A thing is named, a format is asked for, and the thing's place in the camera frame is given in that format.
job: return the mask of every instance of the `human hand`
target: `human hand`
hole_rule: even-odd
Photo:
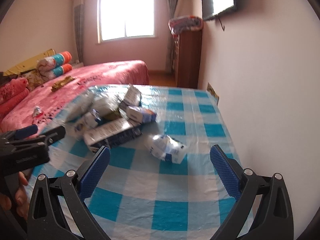
[[[28,181],[24,174],[19,172],[19,188],[15,195],[15,201],[17,203],[17,214],[23,217],[25,220],[28,219],[28,211],[29,211],[29,203],[27,192],[24,186],[28,185]],[[0,205],[3,210],[11,209],[11,201],[10,198],[0,193]]]

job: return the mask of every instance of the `curtain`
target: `curtain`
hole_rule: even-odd
[[[74,26],[76,45],[79,61],[83,62],[83,22],[84,22],[84,0],[73,0],[73,11],[74,11]]]
[[[167,0],[170,19],[174,18],[174,13],[177,8],[177,3],[178,3],[178,0]],[[166,59],[166,64],[165,64],[165,70],[168,72],[172,72],[173,49],[174,49],[174,40],[173,40],[172,35],[170,35],[169,39],[168,39],[167,59]]]

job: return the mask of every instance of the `wooden floor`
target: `wooden floor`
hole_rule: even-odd
[[[173,74],[149,72],[150,86],[177,87]]]

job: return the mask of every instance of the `tablecloth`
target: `tablecloth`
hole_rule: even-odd
[[[111,150],[110,164],[85,204],[112,239],[210,239],[235,203],[210,161],[211,146],[219,144],[239,162],[217,102],[200,90],[135,87],[142,93],[141,105],[157,112],[156,122],[143,125],[142,136]],[[128,90],[125,85],[91,89],[120,97]],[[60,125],[66,114],[62,110],[45,130]],[[62,176],[93,156],[83,140],[68,135],[72,125],[66,124],[66,137],[50,146],[50,162],[34,169],[29,197],[39,174]],[[181,164],[162,162],[145,148],[147,135],[163,133],[188,147]],[[60,201],[70,227],[79,234],[65,201]],[[251,212],[241,234],[252,221]]]

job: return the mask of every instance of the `brown wardrobe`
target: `brown wardrobe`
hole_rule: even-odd
[[[184,31],[175,38],[173,67],[177,87],[198,88],[201,46],[202,30]]]

